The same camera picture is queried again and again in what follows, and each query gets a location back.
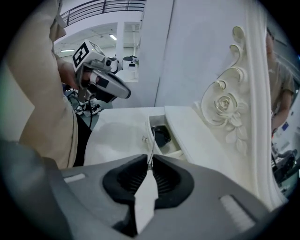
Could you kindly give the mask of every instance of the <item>railing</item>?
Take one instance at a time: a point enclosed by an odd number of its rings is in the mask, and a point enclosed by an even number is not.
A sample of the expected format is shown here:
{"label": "railing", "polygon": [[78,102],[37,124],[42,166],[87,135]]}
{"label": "railing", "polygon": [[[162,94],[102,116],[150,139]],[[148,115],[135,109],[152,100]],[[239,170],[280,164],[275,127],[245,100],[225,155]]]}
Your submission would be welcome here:
{"label": "railing", "polygon": [[119,12],[144,10],[146,0],[93,0],[68,10],[61,15],[67,26],[82,19],[95,15]]}

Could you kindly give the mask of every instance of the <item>ceiling light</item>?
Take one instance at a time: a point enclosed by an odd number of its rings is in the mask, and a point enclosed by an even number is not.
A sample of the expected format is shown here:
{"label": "ceiling light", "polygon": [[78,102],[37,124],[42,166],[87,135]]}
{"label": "ceiling light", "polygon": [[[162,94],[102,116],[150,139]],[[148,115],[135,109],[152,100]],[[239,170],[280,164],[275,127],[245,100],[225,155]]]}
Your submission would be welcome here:
{"label": "ceiling light", "polygon": [[109,36],[110,36],[113,40],[115,40],[115,41],[117,40],[117,38],[116,38],[113,34],[110,34]]}
{"label": "ceiling light", "polygon": [[61,53],[64,53],[64,52],[72,52],[72,51],[75,51],[74,49],[69,49],[69,50],[61,50]]}

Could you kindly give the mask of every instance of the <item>white pillar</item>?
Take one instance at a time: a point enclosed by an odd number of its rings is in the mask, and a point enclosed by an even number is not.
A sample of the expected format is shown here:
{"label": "white pillar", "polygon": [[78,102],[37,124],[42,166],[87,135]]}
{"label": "white pillar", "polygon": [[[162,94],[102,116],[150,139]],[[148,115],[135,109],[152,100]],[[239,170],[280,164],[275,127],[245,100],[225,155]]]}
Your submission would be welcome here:
{"label": "white pillar", "polygon": [[122,69],[122,59],[124,52],[124,22],[118,22],[117,27],[117,59],[119,60],[119,71]]}

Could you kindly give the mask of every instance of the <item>beige shirt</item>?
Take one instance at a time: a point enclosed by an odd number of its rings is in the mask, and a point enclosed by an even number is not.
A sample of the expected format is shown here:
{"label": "beige shirt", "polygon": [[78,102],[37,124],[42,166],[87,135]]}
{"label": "beige shirt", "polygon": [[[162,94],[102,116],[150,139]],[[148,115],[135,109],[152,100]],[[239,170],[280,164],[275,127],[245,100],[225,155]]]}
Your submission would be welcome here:
{"label": "beige shirt", "polygon": [[55,20],[58,9],[57,0],[47,0],[29,16],[7,51],[7,64],[35,106],[20,143],[66,168],[75,161],[78,129],[52,52],[53,41],[66,34]]}
{"label": "beige shirt", "polygon": [[271,109],[277,113],[280,106],[280,99],[285,90],[295,92],[294,80],[291,71],[282,63],[268,60]]}

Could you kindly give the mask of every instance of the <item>ceiling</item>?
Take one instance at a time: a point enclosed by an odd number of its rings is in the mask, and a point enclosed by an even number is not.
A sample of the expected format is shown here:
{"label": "ceiling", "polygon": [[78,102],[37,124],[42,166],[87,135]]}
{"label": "ceiling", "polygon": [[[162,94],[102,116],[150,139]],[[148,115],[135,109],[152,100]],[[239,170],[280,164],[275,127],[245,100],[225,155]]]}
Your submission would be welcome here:
{"label": "ceiling", "polygon": [[[137,46],[139,41],[139,23],[126,22],[124,26],[124,47]],[[61,50],[77,49],[85,39],[97,44],[100,48],[116,47],[116,41],[109,37],[117,36],[117,23],[99,25],[73,34],[54,46],[55,53],[60,57],[73,55],[74,52],[61,52]]]}

